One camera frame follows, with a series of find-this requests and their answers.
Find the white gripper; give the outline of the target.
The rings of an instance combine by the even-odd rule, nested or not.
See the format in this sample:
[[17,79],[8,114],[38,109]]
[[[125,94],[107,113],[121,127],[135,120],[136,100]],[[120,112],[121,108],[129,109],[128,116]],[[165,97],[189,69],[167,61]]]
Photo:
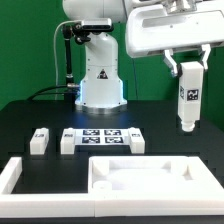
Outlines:
[[134,9],[126,24],[126,51],[132,58],[163,53],[173,77],[178,76],[174,52],[197,50],[208,70],[212,47],[224,45],[224,5],[198,5],[195,12],[168,14],[162,5]]

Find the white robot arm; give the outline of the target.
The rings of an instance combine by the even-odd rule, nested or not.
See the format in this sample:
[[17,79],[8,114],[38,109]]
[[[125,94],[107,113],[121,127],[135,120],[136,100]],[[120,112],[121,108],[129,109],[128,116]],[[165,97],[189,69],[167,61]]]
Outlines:
[[69,36],[86,50],[86,74],[79,110],[107,112],[127,105],[118,76],[118,43],[109,33],[126,24],[125,44],[132,58],[162,54],[177,76],[172,55],[200,50],[198,72],[207,69],[210,49],[224,45],[224,0],[62,0],[72,24]]

